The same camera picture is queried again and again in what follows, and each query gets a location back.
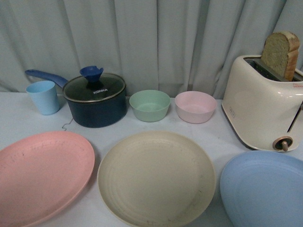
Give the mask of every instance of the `blue pan handle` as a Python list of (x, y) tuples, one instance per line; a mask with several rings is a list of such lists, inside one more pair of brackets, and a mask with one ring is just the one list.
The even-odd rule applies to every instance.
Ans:
[(68, 82), (67, 79), (48, 72), (42, 72), (38, 70), (26, 70), (25, 73), (33, 77), (50, 80), (56, 83), (59, 87), (64, 87), (64, 85)]

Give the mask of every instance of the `white table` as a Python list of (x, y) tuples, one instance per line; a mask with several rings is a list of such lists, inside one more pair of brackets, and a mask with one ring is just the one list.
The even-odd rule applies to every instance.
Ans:
[[(96, 182), (101, 159), (120, 140), (142, 131), (164, 130), (187, 136), (198, 143), (211, 158), (217, 176), (214, 198), (206, 211), (187, 227), (232, 227), (222, 204), (219, 191), (221, 172), (235, 155), (249, 151), (231, 126), (221, 108), (221, 100), (212, 118), (203, 124), (189, 124), (181, 120), (175, 110), (174, 99), (166, 117), (159, 122), (136, 119), (130, 106), (126, 116), (117, 123), (98, 129), (85, 128), (73, 119), (69, 106), (59, 96), (60, 110), (49, 116), (41, 115), (26, 93), (0, 92), (0, 149), (27, 136), (46, 131), (72, 131), (84, 136), (93, 146), (96, 163), (91, 179), (79, 197), (65, 210), (40, 227), (127, 227), (118, 220), (101, 200)], [(286, 155), (303, 160), (303, 144)]]

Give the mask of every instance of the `navy blue saucepan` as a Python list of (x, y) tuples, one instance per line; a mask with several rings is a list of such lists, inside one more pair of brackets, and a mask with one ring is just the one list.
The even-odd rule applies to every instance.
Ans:
[(118, 75), (102, 72), (103, 68), (88, 66), (80, 70), (81, 76), (68, 81), (47, 72), (25, 71), (60, 86), (75, 122), (88, 128), (114, 124), (127, 112), (125, 81)]

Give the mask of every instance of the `pot lid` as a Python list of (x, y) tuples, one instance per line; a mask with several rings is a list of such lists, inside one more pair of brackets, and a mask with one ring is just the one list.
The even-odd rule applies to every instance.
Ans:
[(103, 68), (96, 66), (81, 69), (82, 76), (70, 80), (63, 87), (64, 97), (79, 103), (100, 102), (117, 96), (125, 89), (122, 77), (102, 72)]

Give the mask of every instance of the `pink bowl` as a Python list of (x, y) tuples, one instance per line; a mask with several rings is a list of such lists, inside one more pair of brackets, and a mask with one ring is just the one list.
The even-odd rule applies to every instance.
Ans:
[(217, 107), (217, 101), (212, 96), (199, 91), (180, 93), (176, 96), (175, 103), (178, 116), (194, 124), (208, 121)]

